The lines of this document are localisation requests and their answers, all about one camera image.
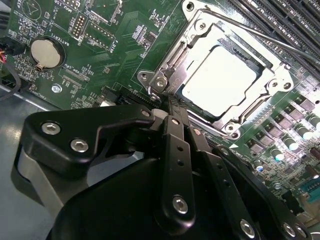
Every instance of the surface mount component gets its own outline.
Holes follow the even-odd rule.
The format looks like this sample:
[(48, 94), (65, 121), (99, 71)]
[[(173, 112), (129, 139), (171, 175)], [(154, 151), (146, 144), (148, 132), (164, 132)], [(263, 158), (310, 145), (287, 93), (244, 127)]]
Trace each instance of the surface mount component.
[(282, 161), (285, 159), (285, 155), (278, 148), (272, 149), (270, 153), (276, 161)]

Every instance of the connector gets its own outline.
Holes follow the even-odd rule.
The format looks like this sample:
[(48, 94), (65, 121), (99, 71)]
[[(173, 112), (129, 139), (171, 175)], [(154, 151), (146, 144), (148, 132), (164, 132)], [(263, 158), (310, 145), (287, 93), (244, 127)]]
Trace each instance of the connector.
[(0, 49), (5, 51), (6, 55), (16, 56), (25, 52), (26, 45), (5, 36), (0, 37)]
[(308, 203), (314, 203), (320, 199), (320, 178), (312, 179), (303, 184), (300, 189), (308, 193)]

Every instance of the green circuit board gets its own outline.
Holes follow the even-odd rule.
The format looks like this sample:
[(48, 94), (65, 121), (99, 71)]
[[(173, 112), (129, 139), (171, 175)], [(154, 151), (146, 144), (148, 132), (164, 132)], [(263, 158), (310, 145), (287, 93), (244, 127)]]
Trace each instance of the green circuit board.
[[(150, 103), (148, 93), (139, 83), (140, 70), (154, 71), (166, 56), (171, 46), (187, 24), (182, 11), (182, 0), (15, 0), (12, 3), (7, 36), (30, 46), (42, 36), (49, 36), (64, 48), (65, 62), (57, 68), (38, 71), (31, 62), (30, 49), (16, 57), (9, 57), (19, 76), (32, 83), (30, 92), (60, 109), (90, 108), (104, 89), (126, 89)], [(238, 13), (234, 5), (225, 0), (207, 0), (218, 6), (227, 15)], [(238, 157), (252, 163), (260, 160), (265, 164), (259, 175), (277, 196), (288, 190), (299, 194), (300, 186), (310, 176), (304, 168), (312, 165), (320, 171), (319, 160), (309, 152), (319, 147), (317, 133), (307, 119), (319, 115), (319, 82), (290, 55), (277, 54), (291, 63), (291, 76), (295, 88), (289, 93), (277, 93), (263, 104), (241, 128), (238, 140), (228, 140), (206, 133), (209, 141), (230, 148)], [(61, 93), (52, 91), (53, 84), (62, 87)], [(295, 104), (299, 96), (308, 97), (315, 109), (308, 111)], [(294, 120), (284, 109), (295, 106), (303, 119)], [(280, 138), (274, 144), (263, 146), (255, 153), (247, 142), (264, 130), (268, 123), (283, 114), (293, 125), (307, 126), (314, 132), (313, 138), (303, 140), (291, 129), (280, 128), (285, 135), (299, 143), (297, 151), (288, 150)], [(279, 147), (284, 161), (275, 161), (270, 150)], [(275, 189), (275, 183), (281, 184)]]

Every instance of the cable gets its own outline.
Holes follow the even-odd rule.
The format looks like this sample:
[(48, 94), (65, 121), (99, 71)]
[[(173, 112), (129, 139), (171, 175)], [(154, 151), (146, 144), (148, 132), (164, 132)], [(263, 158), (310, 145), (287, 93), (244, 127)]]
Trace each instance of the cable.
[(6, 69), (11, 73), (11, 75), (14, 77), (14, 80), (15, 80), (15, 86), (14, 88), (8, 92), (7, 94), (5, 94), (4, 96), (0, 96), (0, 101), (3, 101), (3, 100), (6, 100), (10, 97), (12, 97), (14, 94), (16, 94), (21, 86), (22, 86), (22, 82), (21, 82), (21, 79), (18, 75), (18, 73), (16, 72), (15, 70), (15, 67), (13, 65), (11, 65), (9, 62), (6, 62), (6, 63), (3, 63), (3, 66), (6, 67)]

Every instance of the black bracket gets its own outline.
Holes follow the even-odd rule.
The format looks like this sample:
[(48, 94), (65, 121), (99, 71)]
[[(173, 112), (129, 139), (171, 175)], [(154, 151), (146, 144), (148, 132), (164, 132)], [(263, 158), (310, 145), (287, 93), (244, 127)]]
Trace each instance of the black bracket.
[[(35, 161), (66, 178), (81, 178), (99, 152), (100, 139), (130, 128), (150, 127), (154, 121), (151, 112), (138, 104), (39, 112), (25, 120), (20, 142)], [(79, 140), (78, 151), (71, 147), (74, 140)]]

